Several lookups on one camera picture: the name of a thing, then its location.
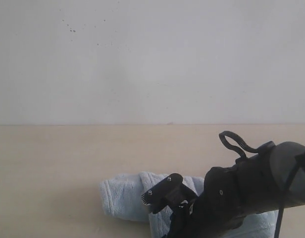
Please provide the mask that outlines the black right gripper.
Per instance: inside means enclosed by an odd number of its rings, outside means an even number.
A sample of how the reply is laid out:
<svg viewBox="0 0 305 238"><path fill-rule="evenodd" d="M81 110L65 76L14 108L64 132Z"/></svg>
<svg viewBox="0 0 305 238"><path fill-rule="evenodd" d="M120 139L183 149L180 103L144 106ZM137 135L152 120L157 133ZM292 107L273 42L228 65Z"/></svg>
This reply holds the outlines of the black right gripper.
<svg viewBox="0 0 305 238"><path fill-rule="evenodd" d="M169 238L220 238L239 228L252 214L276 210L276 185L270 169L275 148L270 141L247 157L244 152L231 167L213 167L205 175L203 192L197 194L173 173L141 196L150 213L169 207Z"/></svg>

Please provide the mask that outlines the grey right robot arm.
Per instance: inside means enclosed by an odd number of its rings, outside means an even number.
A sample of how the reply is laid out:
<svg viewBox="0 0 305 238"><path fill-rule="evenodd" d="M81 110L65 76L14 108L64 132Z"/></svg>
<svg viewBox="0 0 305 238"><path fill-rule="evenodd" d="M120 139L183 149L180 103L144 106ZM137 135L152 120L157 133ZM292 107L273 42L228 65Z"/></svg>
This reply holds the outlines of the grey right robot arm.
<svg viewBox="0 0 305 238"><path fill-rule="evenodd" d="M197 195L173 173L141 197L149 212L172 210L168 238L220 238L239 228L246 217L305 205L305 146L267 142L253 156L238 158L231 167L212 167Z"/></svg>

